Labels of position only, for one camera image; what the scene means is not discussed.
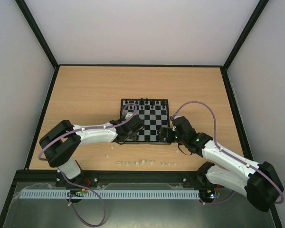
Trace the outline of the black and silver chessboard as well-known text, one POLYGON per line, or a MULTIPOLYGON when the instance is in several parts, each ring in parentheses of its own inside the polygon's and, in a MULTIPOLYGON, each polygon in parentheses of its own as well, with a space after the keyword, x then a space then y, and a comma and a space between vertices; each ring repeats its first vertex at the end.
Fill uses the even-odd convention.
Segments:
POLYGON ((158 130, 162 127, 170 126, 170 115, 169 115, 169 102, 167 99, 148 99, 149 104, 140 105, 140 99, 130 99, 123 98, 121 100, 121 110, 120 117, 124 118, 128 112, 133 112, 136 108, 137 115, 144 121, 144 128, 137 133, 132 133, 130 137, 125 141, 126 144, 168 144, 168 142, 159 142, 158 141, 158 130), (162 110, 161 102, 166 102, 166 109, 162 110))

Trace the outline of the black mounting rail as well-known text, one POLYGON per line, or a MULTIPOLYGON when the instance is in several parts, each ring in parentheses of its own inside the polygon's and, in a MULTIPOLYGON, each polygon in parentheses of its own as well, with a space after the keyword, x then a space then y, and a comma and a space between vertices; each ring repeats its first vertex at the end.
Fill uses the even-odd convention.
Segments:
POLYGON ((202 189, 196 171, 83 171, 92 183, 167 183, 202 189))

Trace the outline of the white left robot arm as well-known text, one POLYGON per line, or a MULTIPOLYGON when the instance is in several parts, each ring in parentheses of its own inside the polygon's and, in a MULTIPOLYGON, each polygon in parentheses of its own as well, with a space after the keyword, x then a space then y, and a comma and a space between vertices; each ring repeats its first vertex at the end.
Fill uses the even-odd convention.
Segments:
POLYGON ((42 151, 38 159, 47 161, 72 180, 81 174, 81 168, 72 158, 77 147, 92 143, 124 143, 132 133, 144 127, 144 121, 134 114, 125 119, 101 125, 80 126, 63 120, 39 140, 42 151))

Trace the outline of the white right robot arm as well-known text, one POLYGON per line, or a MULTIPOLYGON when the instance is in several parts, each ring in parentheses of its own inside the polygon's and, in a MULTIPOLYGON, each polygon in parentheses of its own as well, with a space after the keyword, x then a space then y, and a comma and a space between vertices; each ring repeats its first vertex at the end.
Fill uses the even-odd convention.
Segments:
POLYGON ((267 212, 272 205, 283 203, 284 187, 274 167, 244 158, 219 144, 205 133, 198 133, 184 116, 172 121, 172 127, 158 130, 160 141, 183 145, 190 154, 211 160, 198 173, 203 186, 218 184, 242 194, 256 209, 267 212))

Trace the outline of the green circuit board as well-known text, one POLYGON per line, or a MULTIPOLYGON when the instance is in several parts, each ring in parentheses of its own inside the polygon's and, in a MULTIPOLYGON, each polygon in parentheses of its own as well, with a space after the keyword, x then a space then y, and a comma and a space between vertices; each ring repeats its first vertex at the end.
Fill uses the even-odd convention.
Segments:
POLYGON ((213 190, 207 190, 205 193, 206 198, 215 199, 221 196, 222 192, 220 189, 215 188, 213 190))

